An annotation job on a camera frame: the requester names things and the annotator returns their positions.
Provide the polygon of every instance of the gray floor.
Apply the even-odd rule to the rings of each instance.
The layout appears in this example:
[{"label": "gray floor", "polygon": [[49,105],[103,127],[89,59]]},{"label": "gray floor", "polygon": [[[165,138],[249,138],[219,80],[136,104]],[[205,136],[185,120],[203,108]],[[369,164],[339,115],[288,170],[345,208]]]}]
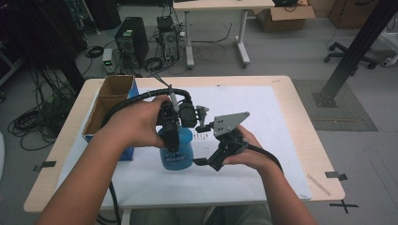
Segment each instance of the gray floor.
[{"label": "gray floor", "polygon": [[[125,16],[143,16],[146,33],[153,32],[154,18],[161,14],[157,7],[122,7]],[[217,12],[215,23],[192,21],[192,36],[196,40],[215,40],[225,37],[228,21],[233,21],[231,35],[221,46],[195,43],[195,68],[186,70],[185,60],[163,71],[161,76],[237,76],[237,75],[287,75],[292,79],[328,79],[338,65],[339,59],[325,64],[328,41],[349,44],[357,30],[336,30],[328,19],[308,20],[301,31],[263,33],[255,20],[249,19],[245,44],[252,63],[242,68],[237,47],[234,45],[238,31],[238,14]],[[115,30],[89,36],[89,45],[104,45],[113,40]],[[155,46],[150,45],[150,53]],[[376,43],[373,53],[381,59],[390,56],[388,48]],[[82,55],[76,60],[80,71],[85,71],[89,60]],[[319,138],[329,155],[334,169],[345,173],[342,181],[344,201],[358,207],[331,207],[330,203],[308,202],[310,211],[320,224],[397,224],[398,221],[398,73],[397,65],[376,67],[374,70],[360,67],[354,77],[347,81],[356,97],[369,114],[378,132],[318,131]],[[104,77],[100,60],[95,60],[85,74],[86,78]],[[7,126],[18,115],[35,106],[35,85],[27,68],[20,69],[2,87],[8,99],[0,103],[0,130],[6,142],[6,163],[0,182],[0,223],[33,224],[38,215],[25,213],[23,204],[38,176],[35,165],[46,159],[51,147],[36,152],[26,152],[20,147],[20,139],[7,132]],[[28,144],[38,144],[39,135],[32,135]],[[184,217],[182,224],[201,224],[204,208],[179,210]]]}]

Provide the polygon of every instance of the black bag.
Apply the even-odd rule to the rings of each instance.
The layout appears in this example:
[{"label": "black bag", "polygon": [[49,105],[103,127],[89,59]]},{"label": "black bag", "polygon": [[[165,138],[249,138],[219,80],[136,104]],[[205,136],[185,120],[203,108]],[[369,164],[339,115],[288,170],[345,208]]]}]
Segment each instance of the black bag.
[{"label": "black bag", "polygon": [[275,7],[295,7],[299,0],[272,0]]}]

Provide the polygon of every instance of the person's left hand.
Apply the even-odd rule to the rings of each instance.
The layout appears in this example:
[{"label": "person's left hand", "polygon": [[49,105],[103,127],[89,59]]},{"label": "person's left hand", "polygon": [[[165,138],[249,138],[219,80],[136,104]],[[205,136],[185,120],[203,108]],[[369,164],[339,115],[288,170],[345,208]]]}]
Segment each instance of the person's left hand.
[{"label": "person's left hand", "polygon": [[118,112],[101,129],[109,141],[124,148],[155,146],[163,147],[164,142],[155,126],[161,104],[170,101],[166,95],[155,97],[151,102],[139,101]]}]

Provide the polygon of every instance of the wooden table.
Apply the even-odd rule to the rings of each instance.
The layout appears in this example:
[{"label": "wooden table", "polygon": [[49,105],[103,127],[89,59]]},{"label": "wooden table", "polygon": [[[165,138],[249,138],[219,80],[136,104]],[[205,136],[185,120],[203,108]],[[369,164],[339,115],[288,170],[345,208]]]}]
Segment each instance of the wooden table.
[{"label": "wooden table", "polygon": [[[329,158],[319,141],[314,127],[306,113],[299,95],[290,78],[286,76],[236,76],[236,77],[177,77],[163,78],[173,86],[210,86],[210,85],[270,85],[283,112],[283,118],[289,130],[298,158],[307,177],[313,198],[311,201],[331,201],[344,198],[344,190],[337,178],[327,178],[325,172],[333,172]],[[59,174],[74,144],[76,134],[93,101],[94,93],[100,89],[103,79],[85,82],[69,117],[56,140],[47,161],[56,161],[54,167],[43,168],[33,186],[25,204],[27,212],[41,212],[56,189]],[[139,87],[156,88],[162,84],[155,79],[136,80]]]},{"label": "wooden table", "polygon": [[191,32],[189,24],[189,12],[196,10],[228,10],[228,9],[242,9],[240,19],[239,36],[237,36],[237,47],[239,49],[240,56],[242,58],[243,67],[245,68],[250,64],[249,55],[246,52],[246,48],[243,44],[243,36],[245,34],[246,19],[248,16],[248,9],[253,8],[271,8],[275,4],[272,0],[197,0],[188,2],[174,3],[173,7],[177,11],[185,12],[185,29],[186,29],[186,54],[187,54],[187,67],[193,68],[193,53],[191,44]]}]

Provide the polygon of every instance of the hand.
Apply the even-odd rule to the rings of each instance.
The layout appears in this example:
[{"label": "hand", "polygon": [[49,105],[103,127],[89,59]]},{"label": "hand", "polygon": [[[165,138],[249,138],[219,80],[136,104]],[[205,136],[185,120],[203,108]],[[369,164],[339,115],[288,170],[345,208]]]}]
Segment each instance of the hand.
[{"label": "hand", "polygon": [[[239,130],[242,133],[242,136],[248,140],[249,144],[259,148],[263,148],[260,142],[257,141],[255,136],[249,130],[247,130],[241,125],[237,126],[237,130]],[[228,165],[228,164],[230,165],[244,164],[257,171],[262,171],[264,169],[267,169],[268,166],[271,166],[272,164],[276,166],[276,164],[265,155],[254,152],[250,149],[245,149],[240,154],[226,158],[225,161],[223,162],[223,165]]]},{"label": "hand", "polygon": [[161,104],[165,101],[170,101],[166,95],[155,97],[151,102],[134,103],[116,112],[100,132],[105,133],[103,137],[109,141],[121,144],[123,150],[128,146],[163,147],[164,142],[155,126]]}]

